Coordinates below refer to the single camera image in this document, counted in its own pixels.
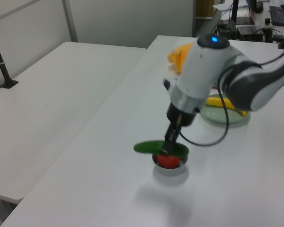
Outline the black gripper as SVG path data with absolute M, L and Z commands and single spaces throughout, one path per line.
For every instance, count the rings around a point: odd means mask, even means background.
M 181 128 L 191 125 L 196 114 L 195 111 L 192 113 L 183 112 L 170 103 L 167 110 L 167 118 L 170 124 L 165 134 L 165 141 L 162 144 L 161 155 L 170 156 L 172 154 Z

